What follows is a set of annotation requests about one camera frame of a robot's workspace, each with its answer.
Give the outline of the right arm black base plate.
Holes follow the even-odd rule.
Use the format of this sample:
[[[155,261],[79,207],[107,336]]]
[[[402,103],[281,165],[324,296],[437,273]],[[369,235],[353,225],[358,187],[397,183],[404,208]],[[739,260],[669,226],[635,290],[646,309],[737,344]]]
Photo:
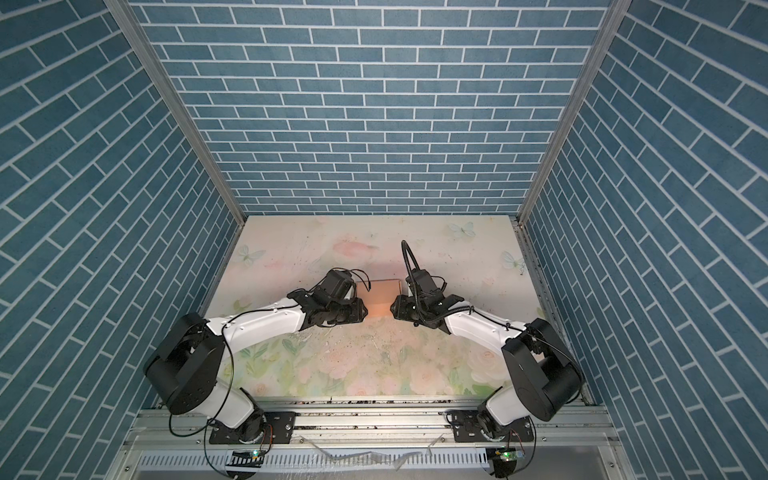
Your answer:
[[[529,417],[496,428],[489,420],[479,420],[478,415],[476,410],[447,410],[443,414],[456,443],[526,443],[534,440],[534,424]]]

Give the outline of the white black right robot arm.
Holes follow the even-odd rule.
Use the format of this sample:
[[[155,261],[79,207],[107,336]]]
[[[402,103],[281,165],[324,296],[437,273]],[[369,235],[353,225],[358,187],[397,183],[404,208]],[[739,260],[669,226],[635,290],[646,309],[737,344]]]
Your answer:
[[[480,310],[458,295],[446,295],[424,269],[410,270],[406,285],[408,292],[391,306],[395,319],[470,340],[503,358],[511,384],[479,407],[486,431],[525,417],[549,421],[578,396],[582,370],[548,321],[511,321]]]

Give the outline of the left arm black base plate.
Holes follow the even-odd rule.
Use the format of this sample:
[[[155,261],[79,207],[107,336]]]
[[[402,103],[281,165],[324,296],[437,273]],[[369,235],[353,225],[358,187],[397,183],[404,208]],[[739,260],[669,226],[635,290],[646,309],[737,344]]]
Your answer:
[[[230,428],[216,421],[209,435],[209,442],[214,445],[289,444],[296,417],[296,413],[288,411],[256,412],[237,428]]]

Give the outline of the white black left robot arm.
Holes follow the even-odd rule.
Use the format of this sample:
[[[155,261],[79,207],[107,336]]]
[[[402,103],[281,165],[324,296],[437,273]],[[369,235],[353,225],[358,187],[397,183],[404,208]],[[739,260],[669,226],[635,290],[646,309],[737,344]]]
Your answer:
[[[235,366],[247,347],[311,327],[362,322],[368,310],[357,283],[370,290],[360,269],[335,267],[309,289],[298,288],[267,306],[215,318],[189,313],[179,318],[147,359],[143,372],[171,415],[196,413],[232,430],[258,428],[262,410],[219,376],[222,362]]]

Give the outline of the pink cardboard paper box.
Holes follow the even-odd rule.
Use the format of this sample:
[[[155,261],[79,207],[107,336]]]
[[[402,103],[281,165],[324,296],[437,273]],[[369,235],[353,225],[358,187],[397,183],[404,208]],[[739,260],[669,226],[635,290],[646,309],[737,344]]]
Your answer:
[[[365,294],[364,303],[371,317],[391,317],[391,306],[401,294],[401,281],[374,280],[371,282],[371,290]]]

